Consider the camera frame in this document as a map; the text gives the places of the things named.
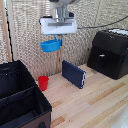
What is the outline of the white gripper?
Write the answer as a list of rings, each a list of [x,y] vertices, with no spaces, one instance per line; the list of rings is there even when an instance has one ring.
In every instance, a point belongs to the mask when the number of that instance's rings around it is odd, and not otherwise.
[[[62,35],[72,34],[77,31],[77,23],[75,19],[66,19],[64,22],[56,22],[52,18],[41,18],[41,33],[43,35],[58,35],[57,39],[62,46]]]

